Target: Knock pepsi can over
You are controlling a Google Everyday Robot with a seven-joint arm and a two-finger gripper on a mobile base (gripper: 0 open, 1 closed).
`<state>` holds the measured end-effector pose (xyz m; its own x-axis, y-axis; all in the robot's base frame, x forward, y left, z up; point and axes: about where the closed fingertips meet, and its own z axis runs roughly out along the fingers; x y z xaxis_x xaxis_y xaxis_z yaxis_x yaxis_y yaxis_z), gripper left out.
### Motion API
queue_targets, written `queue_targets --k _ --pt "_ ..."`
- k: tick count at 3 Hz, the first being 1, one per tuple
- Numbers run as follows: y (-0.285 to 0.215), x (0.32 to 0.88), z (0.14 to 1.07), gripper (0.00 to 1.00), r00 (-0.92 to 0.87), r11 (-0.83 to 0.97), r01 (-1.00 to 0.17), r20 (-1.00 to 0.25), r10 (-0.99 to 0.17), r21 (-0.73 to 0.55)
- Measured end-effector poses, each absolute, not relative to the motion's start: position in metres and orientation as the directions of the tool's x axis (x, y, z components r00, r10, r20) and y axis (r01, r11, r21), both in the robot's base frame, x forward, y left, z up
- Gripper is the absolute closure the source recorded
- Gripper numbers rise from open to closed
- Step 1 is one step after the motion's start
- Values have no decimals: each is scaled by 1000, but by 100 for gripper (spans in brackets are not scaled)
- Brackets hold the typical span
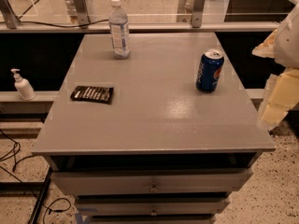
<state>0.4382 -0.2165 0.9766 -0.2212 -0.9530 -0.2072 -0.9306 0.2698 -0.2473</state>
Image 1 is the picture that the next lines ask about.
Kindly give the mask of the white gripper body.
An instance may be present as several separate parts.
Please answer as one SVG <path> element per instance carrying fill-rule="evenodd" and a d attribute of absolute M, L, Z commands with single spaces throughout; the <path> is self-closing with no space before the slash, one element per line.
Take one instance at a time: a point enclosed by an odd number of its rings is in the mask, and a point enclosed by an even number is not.
<path fill-rule="evenodd" d="M 274 52 L 276 63 L 287 68 L 299 68 L 299 4 L 279 25 Z"/>

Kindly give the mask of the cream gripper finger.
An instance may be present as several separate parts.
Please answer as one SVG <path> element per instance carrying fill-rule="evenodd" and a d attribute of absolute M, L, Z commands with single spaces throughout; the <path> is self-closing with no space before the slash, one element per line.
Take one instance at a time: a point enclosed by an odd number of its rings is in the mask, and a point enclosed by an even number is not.
<path fill-rule="evenodd" d="M 252 54 L 262 58 L 273 58 L 277 31 L 278 30 L 273 31 L 263 43 L 255 47 L 252 51 Z"/>
<path fill-rule="evenodd" d="M 299 103 L 299 70 L 286 68 L 279 76 L 267 79 L 258 109 L 257 126 L 271 131 Z"/>

